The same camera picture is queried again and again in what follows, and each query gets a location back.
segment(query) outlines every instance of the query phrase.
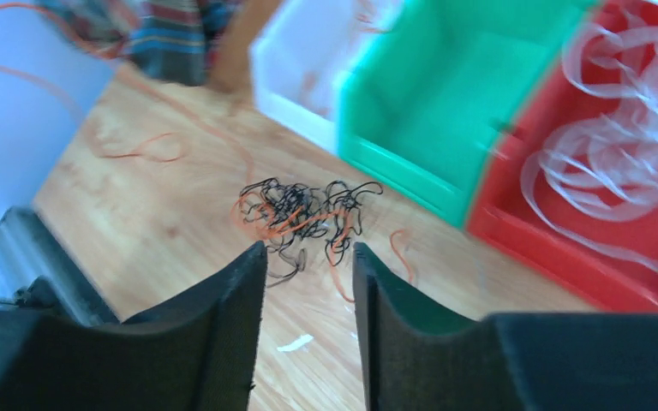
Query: white plastic container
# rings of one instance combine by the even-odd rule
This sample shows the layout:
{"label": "white plastic container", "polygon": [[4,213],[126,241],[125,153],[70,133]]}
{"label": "white plastic container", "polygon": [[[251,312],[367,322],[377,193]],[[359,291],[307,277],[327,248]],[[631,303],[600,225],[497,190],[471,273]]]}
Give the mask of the white plastic container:
{"label": "white plastic container", "polygon": [[[265,116],[337,155],[339,92],[372,40],[401,9],[399,0],[284,0],[251,44],[254,101]],[[308,86],[311,79],[314,84]]]}

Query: black string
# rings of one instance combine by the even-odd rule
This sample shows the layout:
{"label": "black string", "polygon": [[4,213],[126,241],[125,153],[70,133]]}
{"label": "black string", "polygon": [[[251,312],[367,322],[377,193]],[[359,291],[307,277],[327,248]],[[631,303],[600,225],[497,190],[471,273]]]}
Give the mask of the black string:
{"label": "black string", "polygon": [[[269,273],[270,277],[277,279],[268,285],[270,288],[291,280],[306,269],[306,248],[301,248],[296,256],[291,255],[289,249],[308,238],[325,238],[326,259],[334,266],[341,263],[351,247],[350,233],[362,235],[360,196],[380,195],[384,193],[384,189],[378,182],[365,182],[356,188],[350,188],[340,180],[330,182],[325,188],[312,188],[301,183],[284,185],[278,178],[272,177],[243,188],[240,192],[241,198],[250,192],[258,194],[260,202],[244,201],[241,208],[244,223],[266,221],[267,229],[283,227],[281,231],[286,231],[311,218],[333,214],[331,217],[317,218],[280,238],[269,239],[266,250],[269,253],[277,253],[281,260],[291,266],[288,274]],[[340,241],[345,227],[349,234]],[[331,258],[332,253],[337,256],[336,259]]]}

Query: wooden tabletop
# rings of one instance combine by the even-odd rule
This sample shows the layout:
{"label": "wooden tabletop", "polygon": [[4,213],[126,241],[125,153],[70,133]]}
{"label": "wooden tabletop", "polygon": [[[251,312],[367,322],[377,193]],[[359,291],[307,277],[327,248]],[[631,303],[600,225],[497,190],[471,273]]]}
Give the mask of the wooden tabletop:
{"label": "wooden tabletop", "polygon": [[[131,68],[121,69],[130,74]],[[275,176],[324,187],[337,179],[353,185],[371,180],[245,104],[236,108],[235,98],[143,82],[240,142],[255,161],[254,181]],[[121,319],[198,283],[253,242],[229,218],[246,185],[246,164],[234,148],[125,83],[111,83],[34,201]],[[171,135],[147,151],[168,158],[184,142],[186,157],[156,163],[101,158],[93,149],[97,141],[110,143],[105,150],[129,152],[164,133]],[[458,313],[478,319],[493,311],[592,309],[392,190],[368,201],[362,213],[361,240],[403,277],[389,235],[411,231],[401,248],[416,286]],[[332,284],[321,241],[306,246],[307,270],[266,292],[250,409],[363,409],[353,307]],[[273,271],[288,271],[276,255],[270,259]],[[351,294],[350,260],[338,272]],[[314,339],[294,351],[278,350],[303,335]]]}

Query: plaid fabric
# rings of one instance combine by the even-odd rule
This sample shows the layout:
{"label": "plaid fabric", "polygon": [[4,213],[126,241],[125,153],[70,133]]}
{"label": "plaid fabric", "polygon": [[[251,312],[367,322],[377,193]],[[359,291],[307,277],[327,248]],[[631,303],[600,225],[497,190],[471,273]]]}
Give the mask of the plaid fabric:
{"label": "plaid fabric", "polygon": [[100,49],[125,45],[146,75],[187,86],[206,82],[216,47],[242,0],[36,0]]}

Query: green bin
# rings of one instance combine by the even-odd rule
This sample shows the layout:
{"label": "green bin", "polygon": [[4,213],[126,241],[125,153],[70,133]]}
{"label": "green bin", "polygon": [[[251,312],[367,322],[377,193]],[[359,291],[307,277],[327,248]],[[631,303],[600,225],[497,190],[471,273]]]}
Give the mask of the green bin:
{"label": "green bin", "polygon": [[462,227],[501,129],[593,0],[406,0],[341,92],[339,156]]}

